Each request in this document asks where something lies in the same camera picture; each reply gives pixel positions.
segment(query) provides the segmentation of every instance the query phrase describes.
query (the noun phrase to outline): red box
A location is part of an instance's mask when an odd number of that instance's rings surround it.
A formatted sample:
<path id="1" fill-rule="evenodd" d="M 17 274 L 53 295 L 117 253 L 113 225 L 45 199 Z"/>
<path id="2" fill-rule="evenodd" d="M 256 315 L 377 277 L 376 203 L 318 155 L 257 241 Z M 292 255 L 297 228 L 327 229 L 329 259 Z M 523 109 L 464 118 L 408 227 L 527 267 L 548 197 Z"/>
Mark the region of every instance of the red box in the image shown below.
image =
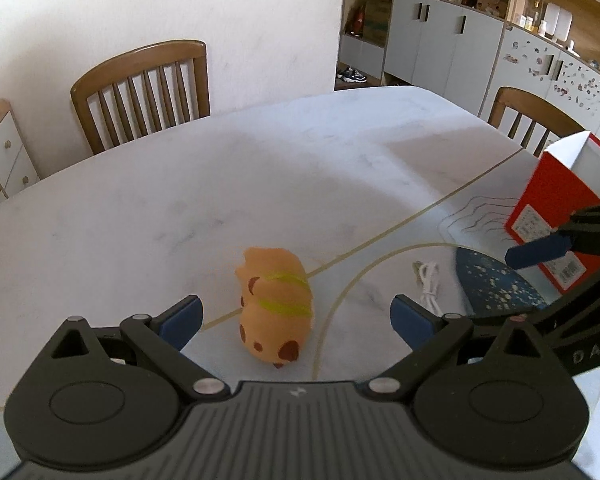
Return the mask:
<path id="1" fill-rule="evenodd" d="M 581 132 L 544 151 L 505 229 L 518 243 L 530 242 L 564 224 L 577 209 L 598 204 L 600 140 Z M 600 267 L 600 256 L 570 251 L 540 267 L 558 290 L 566 292 Z"/>

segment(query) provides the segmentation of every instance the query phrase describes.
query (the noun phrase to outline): white wall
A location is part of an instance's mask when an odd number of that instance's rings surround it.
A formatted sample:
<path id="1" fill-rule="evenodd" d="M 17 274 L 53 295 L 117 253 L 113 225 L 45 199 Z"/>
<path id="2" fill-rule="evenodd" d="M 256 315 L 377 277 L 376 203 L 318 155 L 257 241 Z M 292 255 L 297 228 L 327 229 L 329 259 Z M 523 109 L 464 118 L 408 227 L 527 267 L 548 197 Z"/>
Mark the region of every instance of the white wall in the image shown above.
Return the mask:
<path id="1" fill-rule="evenodd" d="M 333 90 L 342 0 L 0 0 L 0 97 L 41 176 L 91 155 L 69 90 L 145 44 L 205 41 L 211 113 Z"/>

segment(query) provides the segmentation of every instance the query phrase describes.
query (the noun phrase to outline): cabinet handle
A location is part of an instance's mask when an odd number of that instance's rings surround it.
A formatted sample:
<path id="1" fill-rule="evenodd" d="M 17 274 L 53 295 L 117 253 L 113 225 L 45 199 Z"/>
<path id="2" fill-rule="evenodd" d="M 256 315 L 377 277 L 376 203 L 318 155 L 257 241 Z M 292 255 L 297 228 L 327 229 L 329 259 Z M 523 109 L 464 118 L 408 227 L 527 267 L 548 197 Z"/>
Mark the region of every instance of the cabinet handle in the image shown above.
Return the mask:
<path id="1" fill-rule="evenodd" d="M 544 75 L 549 75 L 551 73 L 551 66 L 554 64 L 554 55 L 551 54 L 551 60 L 549 61 L 549 67 L 546 69 L 546 74 Z"/>
<path id="2" fill-rule="evenodd" d="M 555 77 L 551 78 L 551 81 L 558 81 L 560 74 L 562 73 L 562 66 L 564 65 L 564 61 L 560 62 L 560 65 L 555 69 Z"/>

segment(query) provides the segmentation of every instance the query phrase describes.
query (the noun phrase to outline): blue gripper pad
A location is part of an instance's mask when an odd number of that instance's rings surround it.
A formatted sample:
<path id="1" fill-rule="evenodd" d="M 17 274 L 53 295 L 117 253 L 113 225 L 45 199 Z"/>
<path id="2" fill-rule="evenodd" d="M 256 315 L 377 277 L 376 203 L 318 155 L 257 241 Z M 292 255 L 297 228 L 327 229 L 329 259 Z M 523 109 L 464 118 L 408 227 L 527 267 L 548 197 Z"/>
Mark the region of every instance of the blue gripper pad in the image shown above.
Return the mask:
<path id="1" fill-rule="evenodd" d="M 411 298 L 399 294 L 391 302 L 391 326 L 412 350 L 417 350 L 440 329 L 438 316 L 421 307 Z"/>
<path id="2" fill-rule="evenodd" d="M 525 269 L 563 257 L 572 245 L 571 238 L 555 233 L 510 248 L 504 261 L 512 269 Z"/>
<path id="3" fill-rule="evenodd" d="M 202 327 L 202 319 L 202 301 L 197 296 L 187 296 L 160 316 L 154 317 L 151 328 L 176 350 L 182 350 Z"/>

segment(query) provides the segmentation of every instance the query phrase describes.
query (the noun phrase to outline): ridged gray surface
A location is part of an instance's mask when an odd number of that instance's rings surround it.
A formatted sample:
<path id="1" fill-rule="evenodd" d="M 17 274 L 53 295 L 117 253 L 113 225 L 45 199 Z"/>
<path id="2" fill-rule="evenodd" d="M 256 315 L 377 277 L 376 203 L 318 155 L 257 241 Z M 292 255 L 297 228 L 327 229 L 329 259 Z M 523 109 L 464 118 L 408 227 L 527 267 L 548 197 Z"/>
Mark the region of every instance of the ridged gray surface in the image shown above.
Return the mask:
<path id="1" fill-rule="evenodd" d="M 364 399 L 350 383 L 245 383 L 202 404 L 163 448 L 105 472 L 27 463 L 9 480 L 585 480 L 565 463 L 503 473 L 437 450 L 398 404 Z"/>

